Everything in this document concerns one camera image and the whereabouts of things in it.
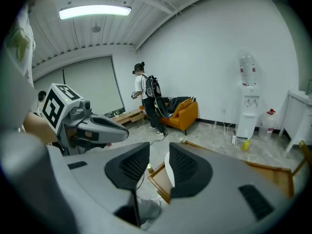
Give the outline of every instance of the black baseboard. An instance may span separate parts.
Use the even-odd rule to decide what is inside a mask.
[[[215,124],[215,121],[214,121],[214,120],[209,120],[209,119],[197,118],[196,121],[198,121],[198,122],[204,122],[204,123],[208,123],[208,124],[212,124],[212,125]],[[235,128],[235,126],[236,126],[236,124],[226,123],[226,122],[224,122],[224,125],[223,125],[223,122],[220,122],[220,121],[217,121],[217,122],[216,122],[216,125],[218,125],[218,126],[224,126],[224,125],[225,125],[226,127],[233,127],[233,128]],[[259,127],[255,127],[254,130],[255,130],[256,132],[259,132]],[[279,129],[274,129],[274,130],[273,130],[273,133],[274,133],[274,134],[279,134],[279,132],[280,132]],[[290,136],[288,135],[288,133],[286,132],[286,130],[284,130],[283,135],[285,135],[289,141],[291,140],[291,138],[290,138]]]

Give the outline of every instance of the hair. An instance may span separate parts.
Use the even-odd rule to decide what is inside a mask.
[[[144,65],[145,65],[144,62],[137,63],[137,64],[135,65],[135,72],[144,71]]]
[[[47,93],[45,91],[40,91],[38,93],[38,101],[43,101],[43,97],[46,95],[47,95]]]

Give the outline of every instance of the ceiling light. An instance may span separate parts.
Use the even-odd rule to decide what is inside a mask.
[[[127,16],[131,12],[131,7],[115,5],[86,5],[72,8],[66,8],[59,11],[61,20],[86,16],[86,15],[121,15]]]

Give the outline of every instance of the plastic water bottle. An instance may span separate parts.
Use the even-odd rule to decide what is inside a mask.
[[[253,86],[255,85],[255,65],[254,59],[247,51],[241,51],[239,54],[239,71],[242,78],[243,85]]]
[[[262,139],[263,141],[268,141],[271,138],[275,126],[275,120],[275,111],[271,108],[262,119],[259,129],[260,139]]]

